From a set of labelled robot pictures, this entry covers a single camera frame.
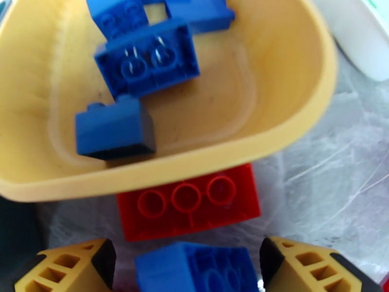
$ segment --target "plastic bowl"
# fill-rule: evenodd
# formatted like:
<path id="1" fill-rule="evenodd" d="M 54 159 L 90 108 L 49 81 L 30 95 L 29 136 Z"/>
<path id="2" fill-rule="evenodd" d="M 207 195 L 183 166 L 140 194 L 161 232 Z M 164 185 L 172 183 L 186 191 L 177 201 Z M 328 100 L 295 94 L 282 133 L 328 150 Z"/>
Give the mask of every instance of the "plastic bowl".
<path id="1" fill-rule="evenodd" d="M 78 156 L 74 114 L 112 102 L 93 60 L 102 34 L 85 0 L 17 0 L 0 32 L 0 193 L 17 201 L 98 196 L 251 162 L 301 137 L 326 109 L 336 52 L 309 0 L 227 0 L 228 31 L 194 37 L 201 76 L 144 98 L 158 151 Z M 163 5 L 147 7 L 151 21 Z"/>

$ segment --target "table surface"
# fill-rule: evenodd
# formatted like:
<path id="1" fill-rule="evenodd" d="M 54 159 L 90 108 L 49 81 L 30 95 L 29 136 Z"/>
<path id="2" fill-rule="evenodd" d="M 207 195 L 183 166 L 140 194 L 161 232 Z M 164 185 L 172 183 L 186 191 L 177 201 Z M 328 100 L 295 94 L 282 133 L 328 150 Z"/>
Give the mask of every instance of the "table surface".
<path id="1" fill-rule="evenodd" d="M 368 80 L 338 54 L 339 81 L 323 118 L 287 149 L 253 163 L 260 218 L 129 243 L 114 196 L 42 203 L 37 209 L 48 246 L 112 239 L 116 286 L 128 289 L 134 257 L 171 242 L 248 247 L 259 272 L 261 241 L 277 235 L 337 249 L 380 281 L 389 271 L 389 83 Z"/>

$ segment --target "white container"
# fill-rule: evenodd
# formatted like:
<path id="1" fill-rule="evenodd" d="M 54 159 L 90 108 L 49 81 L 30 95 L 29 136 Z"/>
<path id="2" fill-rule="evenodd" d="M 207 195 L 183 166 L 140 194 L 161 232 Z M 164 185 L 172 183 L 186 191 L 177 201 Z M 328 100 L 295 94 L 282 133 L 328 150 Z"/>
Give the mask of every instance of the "white container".
<path id="1" fill-rule="evenodd" d="M 313 0 L 349 59 L 375 81 L 389 79 L 389 0 Z"/>

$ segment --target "yellow bowl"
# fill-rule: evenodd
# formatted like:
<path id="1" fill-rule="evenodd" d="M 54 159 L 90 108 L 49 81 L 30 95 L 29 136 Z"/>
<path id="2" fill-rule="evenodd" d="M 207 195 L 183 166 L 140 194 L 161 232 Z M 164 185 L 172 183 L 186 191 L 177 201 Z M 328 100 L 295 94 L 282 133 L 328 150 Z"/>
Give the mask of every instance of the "yellow bowl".
<path id="1" fill-rule="evenodd" d="M 247 163 L 301 137 L 336 82 L 333 41 L 308 0 L 227 0 L 230 30 L 194 37 L 201 76 L 144 104 L 157 153 L 78 156 L 74 115 L 112 102 L 85 0 L 17 0 L 0 32 L 0 193 L 17 201 L 134 190 Z M 150 6 L 150 20 L 163 18 Z"/>

